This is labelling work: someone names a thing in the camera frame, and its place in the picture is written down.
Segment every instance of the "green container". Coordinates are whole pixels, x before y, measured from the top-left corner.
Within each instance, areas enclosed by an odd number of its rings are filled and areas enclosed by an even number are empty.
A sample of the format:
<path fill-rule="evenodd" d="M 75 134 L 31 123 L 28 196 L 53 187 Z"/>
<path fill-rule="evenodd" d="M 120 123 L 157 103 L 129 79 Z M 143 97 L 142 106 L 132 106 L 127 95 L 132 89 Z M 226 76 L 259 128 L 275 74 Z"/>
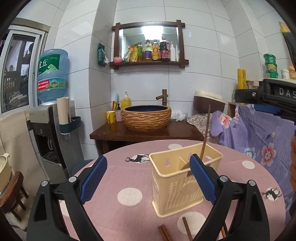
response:
<path fill-rule="evenodd" d="M 271 70 L 271 71 L 277 72 L 277 64 L 265 62 L 265 67 L 266 67 L 266 71 Z"/>
<path fill-rule="evenodd" d="M 279 77 L 279 74 L 277 72 L 272 71 L 272 70 L 267 70 L 266 77 L 272 78 L 272 79 L 277 79 Z"/>
<path fill-rule="evenodd" d="M 265 63 L 272 63 L 275 64 L 276 63 L 276 57 L 270 53 L 266 53 L 263 55 L 264 59 L 265 59 Z"/>

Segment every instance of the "bronze faucet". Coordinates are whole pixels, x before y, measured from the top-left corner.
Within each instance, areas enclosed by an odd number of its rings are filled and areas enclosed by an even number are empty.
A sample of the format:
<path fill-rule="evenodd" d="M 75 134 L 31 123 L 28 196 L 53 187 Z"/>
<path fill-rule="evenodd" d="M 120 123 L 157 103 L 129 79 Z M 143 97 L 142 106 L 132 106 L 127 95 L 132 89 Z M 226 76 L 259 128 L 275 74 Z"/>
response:
<path fill-rule="evenodd" d="M 160 95 L 160 96 L 157 96 L 155 99 L 159 100 L 159 99 L 162 99 L 163 100 L 163 105 L 166 105 L 167 104 L 167 90 L 163 90 L 163 94 Z"/>

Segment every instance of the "beige plastic basket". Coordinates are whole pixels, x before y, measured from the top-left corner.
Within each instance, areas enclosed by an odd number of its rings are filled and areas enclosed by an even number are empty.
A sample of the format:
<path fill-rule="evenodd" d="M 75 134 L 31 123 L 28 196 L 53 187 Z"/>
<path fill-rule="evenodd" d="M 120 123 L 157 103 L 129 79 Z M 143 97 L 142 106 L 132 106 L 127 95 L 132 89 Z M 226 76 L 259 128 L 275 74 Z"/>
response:
<path fill-rule="evenodd" d="M 158 217 L 164 218 L 202 202 L 203 194 L 191 173 L 192 154 L 201 153 L 202 143 L 179 149 L 151 153 L 153 176 L 152 205 Z M 218 168 L 223 154 L 206 144 L 205 165 Z"/>

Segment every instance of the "sink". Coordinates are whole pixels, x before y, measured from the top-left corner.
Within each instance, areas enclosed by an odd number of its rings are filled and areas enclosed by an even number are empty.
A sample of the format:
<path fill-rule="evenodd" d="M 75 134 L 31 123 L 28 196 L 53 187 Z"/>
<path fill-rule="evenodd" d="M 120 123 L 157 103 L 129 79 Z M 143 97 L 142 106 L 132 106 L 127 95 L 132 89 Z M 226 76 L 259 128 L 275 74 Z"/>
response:
<path fill-rule="evenodd" d="M 172 110 L 163 105 L 136 105 L 121 110 L 122 119 L 134 131 L 158 131 L 170 121 Z"/>

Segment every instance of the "white jar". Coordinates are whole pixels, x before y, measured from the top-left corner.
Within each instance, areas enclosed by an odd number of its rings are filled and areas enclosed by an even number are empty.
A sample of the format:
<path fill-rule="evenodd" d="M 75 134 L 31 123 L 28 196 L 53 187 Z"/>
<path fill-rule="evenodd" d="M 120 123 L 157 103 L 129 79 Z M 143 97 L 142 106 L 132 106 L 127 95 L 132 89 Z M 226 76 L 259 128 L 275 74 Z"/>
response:
<path fill-rule="evenodd" d="M 289 80 L 290 79 L 289 70 L 281 69 L 281 78 L 285 80 Z"/>

